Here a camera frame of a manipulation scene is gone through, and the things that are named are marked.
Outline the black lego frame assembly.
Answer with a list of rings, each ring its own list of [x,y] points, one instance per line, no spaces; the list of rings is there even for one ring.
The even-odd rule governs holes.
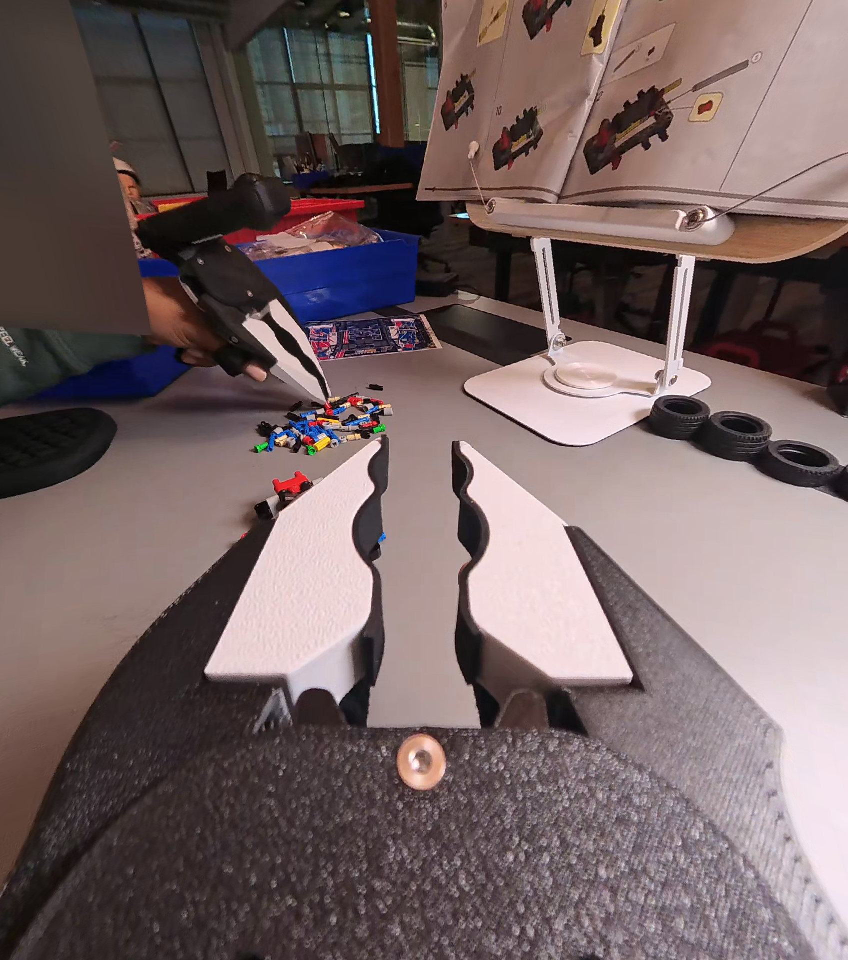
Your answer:
[[[255,550],[258,566],[274,563],[277,572],[307,572],[328,564],[331,572],[358,573],[369,584],[377,574],[369,566],[386,539],[382,531],[382,497],[388,478],[384,448],[378,443],[365,457],[354,457],[325,478],[325,486],[307,494],[314,484],[299,471],[286,482],[275,482],[274,493],[255,510],[252,526],[233,541]]]

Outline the clear bags of lego parts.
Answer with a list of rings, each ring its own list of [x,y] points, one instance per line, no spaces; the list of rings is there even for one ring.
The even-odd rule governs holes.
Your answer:
[[[335,211],[317,214],[291,228],[263,235],[247,252],[252,259],[285,258],[383,242],[377,231]]]

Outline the holographic sticker sheet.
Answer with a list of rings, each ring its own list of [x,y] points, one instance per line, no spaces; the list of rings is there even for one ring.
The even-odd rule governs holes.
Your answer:
[[[442,348],[423,314],[307,321],[303,329],[321,362]]]

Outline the lego instruction booklet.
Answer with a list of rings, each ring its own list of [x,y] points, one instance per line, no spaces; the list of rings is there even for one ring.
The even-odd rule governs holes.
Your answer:
[[[422,200],[848,220],[848,1],[444,2]]]

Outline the person's left forearm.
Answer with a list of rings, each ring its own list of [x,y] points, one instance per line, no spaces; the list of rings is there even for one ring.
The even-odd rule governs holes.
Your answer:
[[[0,327],[0,408],[153,349],[137,335]]]

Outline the red plastic crate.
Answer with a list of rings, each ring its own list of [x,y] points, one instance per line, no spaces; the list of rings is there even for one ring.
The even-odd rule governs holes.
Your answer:
[[[137,211],[136,216],[142,219],[156,213],[176,210],[204,198],[206,198],[206,196],[200,194],[170,198],[142,198],[138,204],[140,210]],[[297,226],[297,224],[306,222],[326,212],[335,212],[346,219],[357,221],[358,213],[363,210],[364,207],[365,201],[355,198],[294,198],[291,201],[290,212],[274,227],[270,228],[269,231],[271,233],[286,231]]]

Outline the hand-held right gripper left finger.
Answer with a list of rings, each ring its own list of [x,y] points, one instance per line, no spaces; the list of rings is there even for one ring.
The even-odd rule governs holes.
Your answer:
[[[352,724],[368,719],[384,649],[387,438],[371,440],[270,523],[261,554],[204,674],[279,687],[295,707],[325,690]]]

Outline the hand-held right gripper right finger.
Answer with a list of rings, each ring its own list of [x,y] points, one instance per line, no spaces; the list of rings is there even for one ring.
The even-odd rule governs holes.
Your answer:
[[[464,440],[452,444],[458,574],[454,651],[479,723],[515,693],[567,713],[565,692],[625,688],[634,672],[577,549],[579,530]]]

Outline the pile of small lego pins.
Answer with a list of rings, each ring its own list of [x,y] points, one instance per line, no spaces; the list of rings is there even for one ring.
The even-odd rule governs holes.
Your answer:
[[[379,386],[371,385],[370,390],[346,391],[325,401],[299,401],[284,414],[260,421],[258,439],[250,450],[312,456],[347,443],[376,439],[386,432],[394,408],[379,396]]]

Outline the wooden pillar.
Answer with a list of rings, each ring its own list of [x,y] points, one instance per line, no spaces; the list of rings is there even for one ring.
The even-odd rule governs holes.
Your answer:
[[[405,146],[404,91],[395,1],[368,1],[370,37],[377,90],[379,142],[383,147]]]

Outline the blue plastic bin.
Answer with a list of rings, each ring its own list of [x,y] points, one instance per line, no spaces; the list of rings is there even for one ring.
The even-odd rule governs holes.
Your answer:
[[[167,270],[146,268],[144,278],[177,278]],[[177,349],[154,345],[142,334],[44,330],[50,367],[42,371],[42,389],[33,401],[135,400],[151,398],[188,370]]]

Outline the person's left hand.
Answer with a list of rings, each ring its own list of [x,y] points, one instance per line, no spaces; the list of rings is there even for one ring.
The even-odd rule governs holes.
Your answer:
[[[145,277],[142,288],[150,323],[144,340],[181,351],[181,361],[189,366],[217,366],[214,354],[223,348],[224,342],[211,330],[206,315],[179,279]]]

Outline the white stand base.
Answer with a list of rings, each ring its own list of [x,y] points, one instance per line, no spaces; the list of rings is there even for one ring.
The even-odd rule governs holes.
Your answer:
[[[848,234],[848,221],[716,211],[708,206],[600,206],[490,198],[469,202],[481,229],[528,237],[541,298],[546,348],[497,371],[471,377],[466,395],[534,434],[583,448],[644,419],[659,399],[696,395],[710,386],[684,365],[694,268],[699,260],[736,265],[801,257]],[[598,340],[574,340],[561,328],[552,253],[555,240],[673,258],[665,354]]]

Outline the black desk mat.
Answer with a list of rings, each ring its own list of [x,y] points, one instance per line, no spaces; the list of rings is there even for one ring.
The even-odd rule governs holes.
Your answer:
[[[547,353],[545,330],[518,320],[462,304],[430,309],[426,316],[442,344],[499,366]]]

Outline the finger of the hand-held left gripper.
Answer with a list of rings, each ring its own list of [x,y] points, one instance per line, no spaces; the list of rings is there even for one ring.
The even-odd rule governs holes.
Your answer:
[[[284,351],[282,370],[313,399],[328,399],[330,388],[307,331],[282,298],[271,299],[267,306],[268,323]]]
[[[244,319],[243,329],[249,335],[251,341],[256,344],[262,352],[268,354],[272,357],[273,362],[270,363],[269,371],[273,375],[282,380],[287,385],[296,388],[299,393],[311,400],[325,400],[325,398],[312,398],[304,390],[302,390],[298,385],[293,383],[290,378],[290,374],[285,372],[282,367],[279,365],[280,361],[284,359],[282,354],[282,345],[279,343],[273,329],[268,323],[268,315],[251,315]]]

